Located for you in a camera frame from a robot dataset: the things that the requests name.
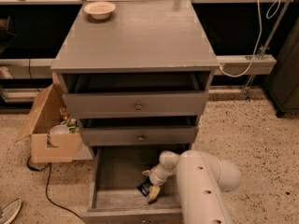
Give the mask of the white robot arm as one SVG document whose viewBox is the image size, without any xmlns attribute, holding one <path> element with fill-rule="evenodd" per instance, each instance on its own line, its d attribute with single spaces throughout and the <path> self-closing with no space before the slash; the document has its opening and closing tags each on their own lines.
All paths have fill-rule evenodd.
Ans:
<svg viewBox="0 0 299 224">
<path fill-rule="evenodd" d="M 170 176 L 176 177 L 185 224 L 233 224 L 221 194 L 240 185 L 241 173 L 235 164 L 198 150 L 182 154 L 167 150 L 157 165 L 142 174 L 147 179 L 138 189 L 148 203 L 156 201 Z"/>
</svg>

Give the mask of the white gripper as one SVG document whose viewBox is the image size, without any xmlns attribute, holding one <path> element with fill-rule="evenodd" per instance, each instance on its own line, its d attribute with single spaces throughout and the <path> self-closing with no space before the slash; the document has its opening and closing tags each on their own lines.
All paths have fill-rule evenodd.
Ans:
<svg viewBox="0 0 299 224">
<path fill-rule="evenodd" d="M 149 187 L 148 203 L 156 201 L 161 189 L 159 186 L 162 186 L 167 178 L 174 173 L 174 167 L 162 166 L 161 164 L 142 172 L 142 175 L 149 176 L 150 183 L 153 185 Z"/>
</svg>

